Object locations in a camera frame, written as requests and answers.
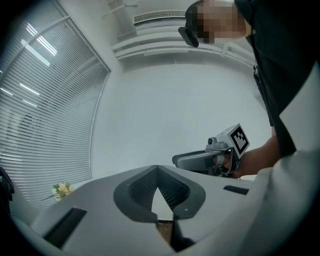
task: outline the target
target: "window blinds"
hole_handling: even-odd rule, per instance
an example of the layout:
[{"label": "window blinds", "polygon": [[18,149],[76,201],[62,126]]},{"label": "window blinds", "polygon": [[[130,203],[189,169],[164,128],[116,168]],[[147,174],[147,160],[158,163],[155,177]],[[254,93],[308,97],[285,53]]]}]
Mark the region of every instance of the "window blinds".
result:
[{"label": "window blinds", "polygon": [[[47,0],[23,18],[0,70],[0,165],[42,209],[55,202],[43,200],[52,185],[91,177],[93,121],[109,69]],[[15,202],[11,212],[23,219]]]}]

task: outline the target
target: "hand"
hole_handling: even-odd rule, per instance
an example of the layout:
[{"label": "hand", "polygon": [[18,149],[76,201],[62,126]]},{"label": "hand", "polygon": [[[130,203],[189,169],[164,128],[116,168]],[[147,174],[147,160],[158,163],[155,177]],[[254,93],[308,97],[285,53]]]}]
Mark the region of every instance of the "hand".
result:
[{"label": "hand", "polygon": [[[273,166],[269,164],[268,154],[264,147],[248,151],[241,157],[241,162],[238,170],[232,175],[232,178],[238,179],[245,175],[256,175],[261,169]],[[229,169],[231,164],[230,154],[224,154],[223,166]]]},{"label": "hand", "polygon": [[[233,174],[234,179],[244,175],[256,175],[261,169],[272,167],[280,159],[276,132],[272,127],[271,138],[262,146],[243,154],[239,169]],[[229,169],[230,154],[224,154],[223,166]]]}]

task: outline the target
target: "gray mount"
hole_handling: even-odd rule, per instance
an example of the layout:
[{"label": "gray mount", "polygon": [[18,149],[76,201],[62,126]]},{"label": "gray mount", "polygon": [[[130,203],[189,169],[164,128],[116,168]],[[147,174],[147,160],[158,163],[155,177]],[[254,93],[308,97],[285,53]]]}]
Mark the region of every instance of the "gray mount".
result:
[{"label": "gray mount", "polygon": [[[225,157],[231,160],[228,169],[223,166]],[[217,141],[216,137],[210,137],[205,150],[177,154],[172,158],[172,163],[177,168],[191,172],[230,178],[239,168],[240,159],[234,147],[228,146],[224,141]]]}]

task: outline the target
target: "black strip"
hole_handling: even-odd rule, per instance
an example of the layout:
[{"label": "black strip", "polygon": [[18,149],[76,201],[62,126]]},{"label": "black strip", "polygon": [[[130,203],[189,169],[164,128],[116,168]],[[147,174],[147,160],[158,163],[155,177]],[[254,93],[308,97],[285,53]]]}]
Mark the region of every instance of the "black strip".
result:
[{"label": "black strip", "polygon": [[[161,21],[165,21],[165,20],[181,20],[181,21],[184,21],[185,20],[185,18],[172,18],[172,17],[163,17],[163,18],[158,18],[156,21],[157,22],[161,22]],[[135,24],[134,24],[134,26],[136,27],[136,26],[138,26],[138,25],[142,25],[142,24],[147,24],[147,23],[152,23],[152,22],[155,22],[155,20],[154,19],[152,19],[152,20],[144,20],[144,21],[138,21],[138,22],[136,22]]]},{"label": "black strip", "polygon": [[50,244],[61,248],[74,232],[87,211],[72,208],[59,222],[44,236]]},{"label": "black strip", "polygon": [[160,223],[160,224],[171,224],[173,222],[174,222],[173,220],[158,219],[158,223]]},{"label": "black strip", "polygon": [[234,193],[238,193],[241,195],[246,195],[249,192],[249,189],[247,188],[231,186],[231,185],[225,186],[223,189],[234,192]]}]

